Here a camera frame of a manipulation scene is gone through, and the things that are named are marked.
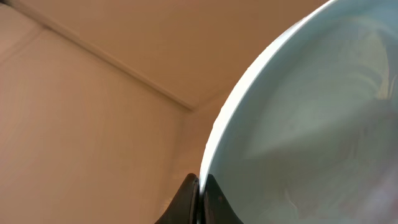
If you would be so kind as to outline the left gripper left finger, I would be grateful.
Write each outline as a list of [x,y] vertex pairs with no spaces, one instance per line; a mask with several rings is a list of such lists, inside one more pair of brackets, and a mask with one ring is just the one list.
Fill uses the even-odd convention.
[[196,224],[198,197],[199,180],[190,173],[155,224]]

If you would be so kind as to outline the light blue plate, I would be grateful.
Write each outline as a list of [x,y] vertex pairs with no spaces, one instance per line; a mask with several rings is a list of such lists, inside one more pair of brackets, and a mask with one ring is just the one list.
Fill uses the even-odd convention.
[[397,1],[328,1],[233,88],[206,143],[243,223],[397,222]]

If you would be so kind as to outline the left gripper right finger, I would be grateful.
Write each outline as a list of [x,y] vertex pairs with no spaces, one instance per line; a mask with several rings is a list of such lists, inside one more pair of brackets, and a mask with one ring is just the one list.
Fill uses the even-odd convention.
[[213,175],[209,175],[200,196],[200,223],[243,224],[235,214]]

